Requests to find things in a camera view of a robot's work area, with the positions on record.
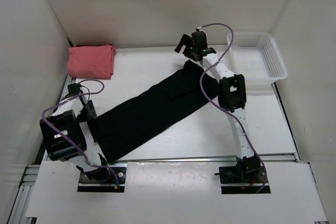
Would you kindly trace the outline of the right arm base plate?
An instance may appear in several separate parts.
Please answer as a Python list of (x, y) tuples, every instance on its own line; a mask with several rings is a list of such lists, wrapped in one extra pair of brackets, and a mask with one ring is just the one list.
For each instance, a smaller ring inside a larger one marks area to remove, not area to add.
[(270, 194), (268, 180), (265, 179), (265, 169), (247, 174), (241, 178), (235, 166), (222, 166), (214, 176), (219, 177), (222, 195), (243, 195), (243, 194)]

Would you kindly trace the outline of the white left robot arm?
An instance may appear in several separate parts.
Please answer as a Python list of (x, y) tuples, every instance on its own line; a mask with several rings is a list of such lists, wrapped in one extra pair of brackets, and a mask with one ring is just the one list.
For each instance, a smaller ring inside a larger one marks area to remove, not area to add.
[(90, 92), (80, 83), (67, 86), (68, 94), (45, 109), (39, 122), (43, 142), (52, 161), (71, 162), (89, 180), (103, 183), (111, 176), (107, 161), (98, 152), (87, 151), (81, 125), (97, 119)]

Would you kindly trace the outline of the black t-shirt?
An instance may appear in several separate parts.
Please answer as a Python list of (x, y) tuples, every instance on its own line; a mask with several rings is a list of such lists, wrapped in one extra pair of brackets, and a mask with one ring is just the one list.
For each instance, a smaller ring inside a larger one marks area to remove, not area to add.
[(183, 68), (88, 123), (108, 163), (127, 155), (218, 96), (218, 81), (186, 61)]

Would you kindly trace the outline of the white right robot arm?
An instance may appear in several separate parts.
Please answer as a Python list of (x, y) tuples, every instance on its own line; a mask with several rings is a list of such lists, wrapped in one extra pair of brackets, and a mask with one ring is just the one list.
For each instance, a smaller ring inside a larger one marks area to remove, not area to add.
[(248, 183), (261, 170), (260, 158), (252, 147), (246, 123), (246, 86), (242, 74), (236, 74), (221, 62), (214, 48), (207, 44), (204, 31), (196, 30), (190, 36), (184, 34), (176, 48), (187, 58), (200, 62), (205, 73), (210, 72), (218, 82), (218, 107), (227, 115), (236, 143), (236, 178)]

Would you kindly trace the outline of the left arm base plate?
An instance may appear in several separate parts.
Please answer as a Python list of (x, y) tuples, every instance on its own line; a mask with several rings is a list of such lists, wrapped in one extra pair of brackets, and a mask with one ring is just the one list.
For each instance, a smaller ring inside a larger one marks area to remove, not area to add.
[(110, 172), (97, 172), (95, 177), (87, 176), (83, 171), (80, 172), (77, 192), (81, 193), (123, 193), (127, 178), (127, 165), (116, 164), (111, 166), (118, 179), (116, 185), (115, 176)]

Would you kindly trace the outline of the pink t-shirt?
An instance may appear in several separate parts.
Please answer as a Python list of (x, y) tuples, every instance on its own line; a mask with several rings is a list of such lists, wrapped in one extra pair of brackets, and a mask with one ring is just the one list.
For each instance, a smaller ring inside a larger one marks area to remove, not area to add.
[(67, 74), (73, 78), (109, 80), (116, 48), (112, 45), (70, 47)]

